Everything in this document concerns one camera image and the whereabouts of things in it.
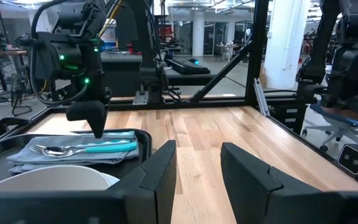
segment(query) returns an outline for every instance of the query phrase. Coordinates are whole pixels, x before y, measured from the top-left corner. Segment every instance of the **white column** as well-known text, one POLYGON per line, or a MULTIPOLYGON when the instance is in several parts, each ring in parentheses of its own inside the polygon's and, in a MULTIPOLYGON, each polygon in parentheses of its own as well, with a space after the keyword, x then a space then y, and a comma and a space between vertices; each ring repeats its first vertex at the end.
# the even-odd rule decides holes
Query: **white column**
POLYGON ((234 19, 231 19, 227 27, 227 42, 234 40, 235 29, 236 29, 236 23, 234 22, 234 19))
POLYGON ((204 12, 193 12, 193 56, 204 55, 204 12))
POLYGON ((307 0, 274 1, 265 57, 266 87, 293 88, 309 6, 307 0))
MULTIPOLYGON (((32 24, 32 19, 35 16, 36 10, 29 10, 29 20, 30 24, 32 24)), ((48 14, 46 11, 41 13, 40 18, 38 19, 37 23, 37 32, 51 32, 53 27, 49 23, 48 14)))

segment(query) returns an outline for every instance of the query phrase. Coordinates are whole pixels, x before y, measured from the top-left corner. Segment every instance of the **gray napkin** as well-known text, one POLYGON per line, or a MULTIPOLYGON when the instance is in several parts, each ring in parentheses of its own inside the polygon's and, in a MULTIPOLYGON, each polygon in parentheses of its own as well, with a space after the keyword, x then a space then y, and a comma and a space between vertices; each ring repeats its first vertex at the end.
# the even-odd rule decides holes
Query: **gray napkin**
POLYGON ((79 165, 88 166, 92 164, 117 164, 124 159, 133 159, 139 157, 139 146, 129 152, 114 153, 78 153, 70 157, 56 158, 45 156, 41 153, 31 151, 29 147, 34 144, 42 146, 75 146, 78 144, 88 144, 96 142, 112 141, 117 139, 130 139, 137 141, 133 135, 104 135, 101 139, 95 139, 92 135, 84 136, 45 136, 36 137, 17 154, 7 157, 6 159, 14 165, 10 172, 21 173, 34 169, 39 169, 55 165, 79 165))

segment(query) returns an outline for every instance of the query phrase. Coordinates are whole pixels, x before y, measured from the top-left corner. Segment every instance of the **office chair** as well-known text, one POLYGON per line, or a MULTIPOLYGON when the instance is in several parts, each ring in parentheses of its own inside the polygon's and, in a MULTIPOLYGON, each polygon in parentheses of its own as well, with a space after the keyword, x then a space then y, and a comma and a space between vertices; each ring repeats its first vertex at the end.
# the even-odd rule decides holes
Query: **office chair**
POLYGON ((305 126, 302 134, 307 135, 308 129, 325 131, 329 136, 323 141, 320 150, 327 151, 326 144, 335 139, 340 141, 343 136, 348 137, 358 144, 358 121, 347 118, 345 116, 325 112, 321 107, 321 102, 310 105, 310 109, 323 116, 323 118, 330 124, 327 126, 305 126))

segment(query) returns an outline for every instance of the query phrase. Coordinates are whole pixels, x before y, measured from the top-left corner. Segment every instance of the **concrete floor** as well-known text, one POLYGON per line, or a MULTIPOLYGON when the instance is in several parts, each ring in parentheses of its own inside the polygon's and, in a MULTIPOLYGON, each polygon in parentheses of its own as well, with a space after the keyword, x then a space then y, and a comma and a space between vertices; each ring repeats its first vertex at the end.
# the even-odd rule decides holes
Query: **concrete floor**
MULTIPOLYGON (((212 57, 201 57, 197 58, 200 61, 200 65, 208 67, 211 71, 220 71, 224 66, 226 66, 227 61, 216 60, 212 57)), ((239 63, 236 65, 227 75, 226 78, 221 80, 210 92, 210 94, 234 94, 236 96, 244 96, 247 79, 247 69, 248 63, 239 63)), ((202 89, 202 86, 181 86, 182 95, 193 95, 198 90, 202 89)), ((45 108, 38 100, 26 100, 24 104, 31 105, 33 111, 21 115, 21 118, 30 118, 34 114, 38 113, 40 110, 45 108)), ((11 114, 10 103, 0 103, 0 119, 6 116, 12 116, 11 114)), ((327 125, 327 122, 319 114, 316 114, 311 109, 306 110, 304 126, 307 125, 327 125)), ((309 130, 307 136, 303 136, 310 143, 315 146, 320 146, 323 139, 327 137, 322 131, 309 130)), ((337 157, 340 153, 340 150, 343 144, 352 143, 352 141, 346 137, 343 137, 341 142, 331 141, 327 144, 329 150, 328 154, 333 157, 337 157)))

